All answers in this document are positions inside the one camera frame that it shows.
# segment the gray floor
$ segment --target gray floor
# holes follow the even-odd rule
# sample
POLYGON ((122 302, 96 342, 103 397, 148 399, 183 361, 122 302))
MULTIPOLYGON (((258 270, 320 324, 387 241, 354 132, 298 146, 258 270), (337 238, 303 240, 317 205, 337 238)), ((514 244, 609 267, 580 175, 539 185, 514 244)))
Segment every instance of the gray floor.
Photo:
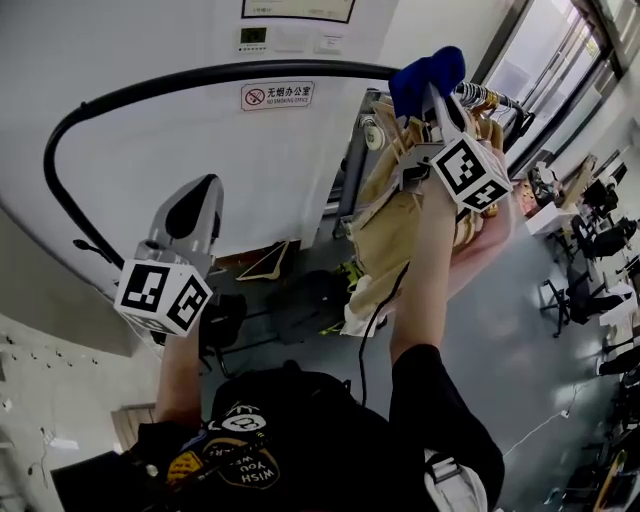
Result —
MULTIPOLYGON (((316 246, 302 253, 296 272, 332 269, 348 258, 350 244, 332 241, 325 228, 316 246)), ((220 284, 223 292, 236 286, 230 278, 227 275, 227 282, 220 284)), ((615 377, 593 378, 603 337, 596 322, 572 323, 559 339, 552 337, 554 319, 538 311, 548 296, 540 291, 547 278, 562 286, 562 274, 548 249, 521 226, 499 258, 449 302, 442 346, 445 365, 503 453, 556 415, 505 457, 507 476, 500 505, 506 510, 557 510, 542 502, 553 487, 562 488, 581 456, 580 446, 602 430, 616 384, 615 377), (570 409, 568 419, 558 415, 563 409, 570 409)), ((270 287, 243 286, 250 312, 252 304, 259 309, 260 297, 270 287)), ((260 318, 247 320, 238 343, 264 339, 264 328, 260 318)), ((365 354, 368 405, 384 416, 391 397, 389 337, 389 326, 378 331, 365 354)), ((318 336, 303 344, 239 352, 226 361, 231 370, 244 371, 295 359, 305 370, 351 379, 352 392, 359 398, 358 348, 359 339, 318 336)), ((221 382, 216 362, 210 362, 214 370, 203 377, 204 410, 221 382)))

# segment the thermostat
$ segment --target thermostat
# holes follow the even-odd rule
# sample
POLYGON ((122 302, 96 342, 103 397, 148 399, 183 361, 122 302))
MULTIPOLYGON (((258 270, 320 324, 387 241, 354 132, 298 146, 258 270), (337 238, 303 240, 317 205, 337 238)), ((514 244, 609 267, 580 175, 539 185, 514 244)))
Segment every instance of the thermostat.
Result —
POLYGON ((267 49, 267 27, 242 27, 238 39, 239 53, 264 53, 267 49))

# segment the white cube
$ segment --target white cube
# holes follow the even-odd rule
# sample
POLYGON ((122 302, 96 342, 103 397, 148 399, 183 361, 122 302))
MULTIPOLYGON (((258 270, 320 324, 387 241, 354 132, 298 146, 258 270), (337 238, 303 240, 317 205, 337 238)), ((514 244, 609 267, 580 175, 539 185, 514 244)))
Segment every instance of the white cube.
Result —
POLYGON ((513 189, 498 158, 466 133, 431 160, 453 200, 482 212, 513 189))
POLYGON ((212 292, 191 265, 125 261, 115 308, 151 331, 186 336, 212 292))

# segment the no smoking symbol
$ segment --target no smoking symbol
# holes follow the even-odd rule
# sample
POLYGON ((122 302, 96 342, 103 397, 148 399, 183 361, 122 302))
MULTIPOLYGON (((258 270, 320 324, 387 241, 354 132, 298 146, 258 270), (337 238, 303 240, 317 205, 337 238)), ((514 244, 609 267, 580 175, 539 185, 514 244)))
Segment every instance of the no smoking symbol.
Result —
POLYGON ((249 105, 260 105, 264 101, 264 91, 262 89, 251 89, 244 97, 249 105))

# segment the blue cloth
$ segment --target blue cloth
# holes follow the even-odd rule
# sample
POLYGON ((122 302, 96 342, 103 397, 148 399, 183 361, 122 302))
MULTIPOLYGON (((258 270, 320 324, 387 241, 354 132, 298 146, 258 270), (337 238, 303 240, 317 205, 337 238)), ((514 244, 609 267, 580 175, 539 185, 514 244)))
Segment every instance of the blue cloth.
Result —
POLYGON ((389 80, 396 117, 422 119, 427 84, 431 82, 443 97, 449 96, 464 79, 464 57, 459 48, 445 46, 431 57, 422 57, 401 69, 389 80))

